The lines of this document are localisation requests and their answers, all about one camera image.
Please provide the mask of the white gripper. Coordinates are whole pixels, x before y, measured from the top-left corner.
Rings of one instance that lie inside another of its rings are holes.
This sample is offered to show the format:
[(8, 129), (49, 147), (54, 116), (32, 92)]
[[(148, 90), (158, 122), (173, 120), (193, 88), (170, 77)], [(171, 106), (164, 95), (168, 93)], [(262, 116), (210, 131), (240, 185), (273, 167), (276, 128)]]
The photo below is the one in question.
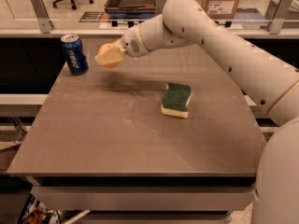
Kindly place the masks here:
[(111, 44), (107, 51), (99, 53), (94, 57), (98, 64), (104, 66), (108, 63), (120, 62), (125, 52), (133, 58), (140, 58), (150, 53), (143, 40), (143, 24), (139, 23), (129, 28), (121, 37), (122, 46)]

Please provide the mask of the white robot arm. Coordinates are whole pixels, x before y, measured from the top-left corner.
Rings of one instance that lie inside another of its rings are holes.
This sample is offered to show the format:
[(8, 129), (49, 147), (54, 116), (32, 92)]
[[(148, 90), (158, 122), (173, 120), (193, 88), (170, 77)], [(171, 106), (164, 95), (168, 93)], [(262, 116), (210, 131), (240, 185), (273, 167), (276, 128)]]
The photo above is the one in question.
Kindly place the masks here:
[(299, 73), (295, 67), (232, 34), (194, 0), (167, 0), (163, 13), (104, 45), (95, 60), (106, 67), (126, 55), (200, 46), (273, 120), (278, 129), (259, 162), (252, 224), (299, 224)]

